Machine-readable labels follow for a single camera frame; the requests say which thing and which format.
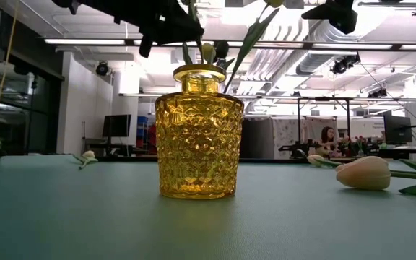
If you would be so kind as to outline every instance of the computer monitor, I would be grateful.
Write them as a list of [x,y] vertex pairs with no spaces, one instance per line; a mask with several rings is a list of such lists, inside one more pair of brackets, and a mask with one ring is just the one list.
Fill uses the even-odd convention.
[[384,136],[386,143],[406,144],[412,142],[410,118],[384,115]]
[[127,137],[131,125],[131,115],[106,116],[102,131],[103,137]]

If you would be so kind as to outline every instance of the yellow glass vase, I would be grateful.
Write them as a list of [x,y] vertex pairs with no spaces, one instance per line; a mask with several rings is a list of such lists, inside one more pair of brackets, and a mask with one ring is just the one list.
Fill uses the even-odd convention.
[[218,199],[235,193],[243,102],[220,94],[224,69],[177,68],[182,92],[155,101],[160,192],[180,199]]

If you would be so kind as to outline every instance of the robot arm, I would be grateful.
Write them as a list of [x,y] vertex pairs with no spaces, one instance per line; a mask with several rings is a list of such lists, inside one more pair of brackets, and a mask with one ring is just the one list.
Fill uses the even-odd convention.
[[198,22],[184,12],[177,0],[52,0],[75,15],[81,4],[139,27],[143,34],[139,53],[147,58],[152,44],[195,41],[204,33]]

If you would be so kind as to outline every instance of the person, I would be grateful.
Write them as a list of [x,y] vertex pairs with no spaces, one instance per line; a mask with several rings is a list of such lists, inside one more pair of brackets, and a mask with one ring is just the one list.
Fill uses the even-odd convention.
[[323,151],[321,151],[321,153],[324,153],[325,155],[330,155],[332,157],[341,156],[337,149],[338,141],[335,139],[335,129],[333,129],[333,127],[325,126],[322,129],[321,140],[318,143],[323,148]]

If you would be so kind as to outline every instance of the vase rim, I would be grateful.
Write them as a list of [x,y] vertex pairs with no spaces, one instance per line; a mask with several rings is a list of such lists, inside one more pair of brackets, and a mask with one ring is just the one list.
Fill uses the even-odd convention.
[[187,64],[174,70],[174,80],[181,82],[182,78],[189,74],[207,73],[219,79],[219,83],[225,81],[225,70],[211,64]]

